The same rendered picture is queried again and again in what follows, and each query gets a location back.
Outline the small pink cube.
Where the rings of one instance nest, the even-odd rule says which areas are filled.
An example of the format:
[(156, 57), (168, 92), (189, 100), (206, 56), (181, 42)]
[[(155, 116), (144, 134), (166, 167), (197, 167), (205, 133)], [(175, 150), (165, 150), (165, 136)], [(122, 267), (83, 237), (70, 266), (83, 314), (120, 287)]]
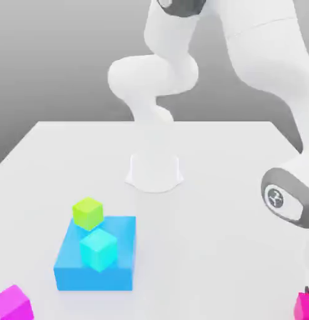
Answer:
[(294, 311), (295, 320), (309, 320), (309, 294), (308, 293), (298, 293), (296, 299)]

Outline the small cyan cube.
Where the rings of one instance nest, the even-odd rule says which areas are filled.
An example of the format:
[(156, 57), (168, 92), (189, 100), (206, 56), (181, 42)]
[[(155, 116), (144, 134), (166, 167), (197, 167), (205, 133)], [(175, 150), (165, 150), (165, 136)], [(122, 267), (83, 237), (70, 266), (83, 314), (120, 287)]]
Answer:
[(79, 250), (83, 264), (100, 273), (118, 259), (118, 240), (97, 228), (80, 240)]

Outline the small lime green cube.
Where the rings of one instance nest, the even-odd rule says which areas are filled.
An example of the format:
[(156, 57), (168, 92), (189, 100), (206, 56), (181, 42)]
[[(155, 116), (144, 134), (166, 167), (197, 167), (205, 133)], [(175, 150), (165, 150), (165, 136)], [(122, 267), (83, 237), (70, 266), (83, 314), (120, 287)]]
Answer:
[(104, 220), (103, 204), (91, 197), (80, 200), (73, 206), (73, 220), (84, 230), (93, 230)]

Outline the small magenta cube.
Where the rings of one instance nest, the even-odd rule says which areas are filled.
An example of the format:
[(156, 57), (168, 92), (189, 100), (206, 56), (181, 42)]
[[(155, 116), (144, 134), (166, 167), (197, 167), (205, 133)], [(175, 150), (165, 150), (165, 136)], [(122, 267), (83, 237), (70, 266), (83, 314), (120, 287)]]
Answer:
[(29, 298), (19, 286), (12, 285), (0, 292), (0, 320), (33, 320)]

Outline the large blue box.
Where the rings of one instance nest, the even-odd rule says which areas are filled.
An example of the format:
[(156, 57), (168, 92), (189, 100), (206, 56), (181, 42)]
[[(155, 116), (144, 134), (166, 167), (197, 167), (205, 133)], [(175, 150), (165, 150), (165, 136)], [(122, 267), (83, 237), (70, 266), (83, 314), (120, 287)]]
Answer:
[(60, 291), (130, 291), (133, 289), (136, 248), (136, 218), (106, 216), (99, 228), (118, 239), (118, 260), (98, 272), (83, 264), (79, 242), (88, 232), (70, 220), (54, 264)]

